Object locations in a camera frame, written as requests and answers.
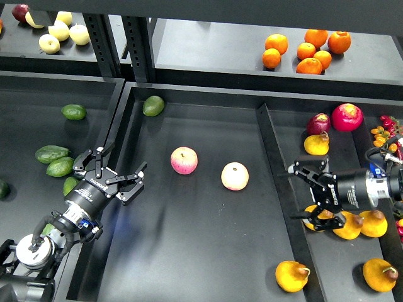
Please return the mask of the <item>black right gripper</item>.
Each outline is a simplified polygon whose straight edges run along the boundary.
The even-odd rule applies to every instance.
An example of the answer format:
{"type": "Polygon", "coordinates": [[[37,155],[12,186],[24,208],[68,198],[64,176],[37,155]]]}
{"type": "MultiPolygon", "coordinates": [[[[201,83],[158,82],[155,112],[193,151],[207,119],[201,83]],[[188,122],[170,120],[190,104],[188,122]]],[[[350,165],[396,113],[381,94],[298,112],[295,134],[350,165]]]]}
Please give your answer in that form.
{"type": "MultiPolygon", "coordinates": [[[[342,210],[374,210],[381,199],[387,198],[387,178],[375,177],[368,169],[337,172],[329,170],[328,156],[300,156],[285,168],[281,176],[294,175],[310,186],[313,201],[337,201],[342,210]]],[[[316,204],[301,211],[294,211],[291,219],[301,220],[315,232],[342,228],[343,215],[316,204]]]]}

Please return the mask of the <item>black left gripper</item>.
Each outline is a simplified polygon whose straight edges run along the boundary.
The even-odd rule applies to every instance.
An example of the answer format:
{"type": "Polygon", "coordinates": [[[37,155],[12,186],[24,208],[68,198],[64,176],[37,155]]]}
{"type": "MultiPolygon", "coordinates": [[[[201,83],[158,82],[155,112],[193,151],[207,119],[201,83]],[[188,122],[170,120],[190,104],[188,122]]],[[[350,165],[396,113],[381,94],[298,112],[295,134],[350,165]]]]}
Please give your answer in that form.
{"type": "Polygon", "coordinates": [[[81,160],[72,166],[79,183],[67,194],[65,201],[86,218],[94,220],[113,198],[128,206],[144,190],[144,171],[147,162],[142,162],[134,174],[118,176],[104,165],[103,159],[113,150],[113,142],[94,150],[83,152],[81,160]]]}

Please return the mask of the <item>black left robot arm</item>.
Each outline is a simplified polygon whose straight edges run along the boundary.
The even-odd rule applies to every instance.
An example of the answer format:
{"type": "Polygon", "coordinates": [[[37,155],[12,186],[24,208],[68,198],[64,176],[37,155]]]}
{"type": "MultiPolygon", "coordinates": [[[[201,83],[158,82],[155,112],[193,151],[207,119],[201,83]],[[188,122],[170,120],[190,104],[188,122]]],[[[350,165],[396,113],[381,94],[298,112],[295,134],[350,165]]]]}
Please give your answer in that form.
{"type": "Polygon", "coordinates": [[[103,233],[98,220],[111,200],[129,205],[144,189],[143,162],[128,176],[107,167],[112,146],[85,151],[73,165],[78,183],[65,196],[68,208],[44,216],[33,233],[1,245],[1,301],[52,301],[55,275],[73,246],[103,233]]]}

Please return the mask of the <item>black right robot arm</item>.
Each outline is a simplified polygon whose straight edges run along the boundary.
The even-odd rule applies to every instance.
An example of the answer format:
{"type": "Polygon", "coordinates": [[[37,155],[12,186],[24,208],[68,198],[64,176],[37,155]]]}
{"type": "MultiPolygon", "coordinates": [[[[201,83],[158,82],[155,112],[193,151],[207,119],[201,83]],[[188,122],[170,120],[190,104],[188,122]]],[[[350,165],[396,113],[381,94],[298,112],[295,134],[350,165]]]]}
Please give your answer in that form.
{"type": "Polygon", "coordinates": [[[310,187],[315,209],[298,211],[290,218],[313,224],[314,230],[344,227],[343,211],[374,210],[381,199],[402,200],[402,160],[387,150],[388,143],[401,142],[396,135],[381,147],[370,148],[365,159],[372,168],[331,172],[328,155],[303,155],[288,167],[288,173],[310,187]]]}

